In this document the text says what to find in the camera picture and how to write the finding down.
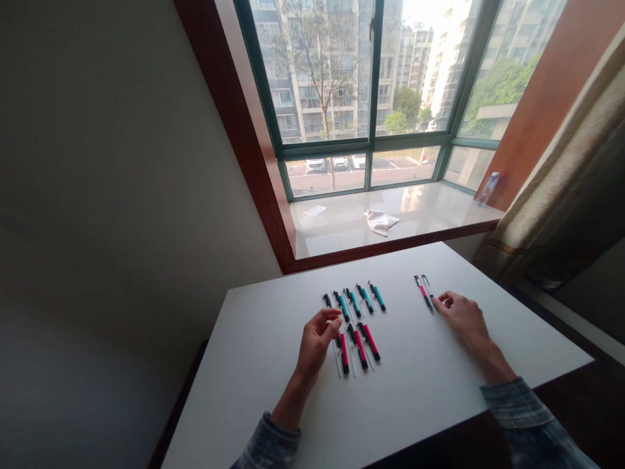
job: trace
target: white windowsill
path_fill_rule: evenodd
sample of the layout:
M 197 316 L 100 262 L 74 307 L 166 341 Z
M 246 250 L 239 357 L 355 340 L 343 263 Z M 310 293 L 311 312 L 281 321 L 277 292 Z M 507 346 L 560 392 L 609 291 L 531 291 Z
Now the white windowsill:
M 315 205 L 327 210 L 314 218 L 303 214 Z M 492 207 L 476 207 L 472 196 L 440 182 L 293 202 L 290 209 L 296 259 L 499 220 L 504 215 Z M 400 218 L 388 237 L 369 229 L 364 216 L 369 209 Z

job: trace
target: left hand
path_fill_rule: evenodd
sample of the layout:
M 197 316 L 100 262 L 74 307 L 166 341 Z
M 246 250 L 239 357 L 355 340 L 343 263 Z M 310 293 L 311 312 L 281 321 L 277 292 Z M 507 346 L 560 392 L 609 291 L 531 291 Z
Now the left hand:
M 323 308 L 304 326 L 298 364 L 293 373 L 300 384 L 312 388 L 316 383 L 321 365 L 326 360 L 327 348 L 339 332 L 342 323 L 340 314 L 340 309 Z

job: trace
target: parked car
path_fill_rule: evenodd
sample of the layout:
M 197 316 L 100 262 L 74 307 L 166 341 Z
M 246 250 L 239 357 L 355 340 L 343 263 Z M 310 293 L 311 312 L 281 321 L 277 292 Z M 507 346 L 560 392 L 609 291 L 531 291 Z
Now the parked car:
M 336 156 L 332 158 L 334 161 L 334 169 L 349 169 L 350 164 L 347 162 L 346 156 Z
M 307 173 L 327 173 L 327 159 L 306 160 Z
M 353 155 L 352 163 L 354 164 L 354 168 L 360 169 L 362 167 L 365 167 L 365 165 L 367 164 L 367 159 L 363 154 Z

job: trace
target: plastic water bottle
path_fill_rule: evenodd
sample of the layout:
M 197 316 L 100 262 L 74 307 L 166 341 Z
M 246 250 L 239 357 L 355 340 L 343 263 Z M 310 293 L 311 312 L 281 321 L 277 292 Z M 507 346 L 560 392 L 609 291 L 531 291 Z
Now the plastic water bottle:
M 488 199 L 490 199 L 490 196 L 492 195 L 493 191 L 497 187 L 498 182 L 499 182 L 499 173 L 498 172 L 492 173 L 490 175 L 490 178 L 488 178 L 488 181 L 486 181 L 484 188 L 482 189 L 482 193 L 475 201 L 475 204 L 477 206 L 486 206 L 486 203 L 488 202 Z

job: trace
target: sky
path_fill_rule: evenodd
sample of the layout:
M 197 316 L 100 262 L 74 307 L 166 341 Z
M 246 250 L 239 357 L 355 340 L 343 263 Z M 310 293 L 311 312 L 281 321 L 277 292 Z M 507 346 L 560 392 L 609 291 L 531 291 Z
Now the sky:
M 404 0 L 402 21 L 409 26 L 424 23 L 436 31 L 451 4 L 452 0 Z

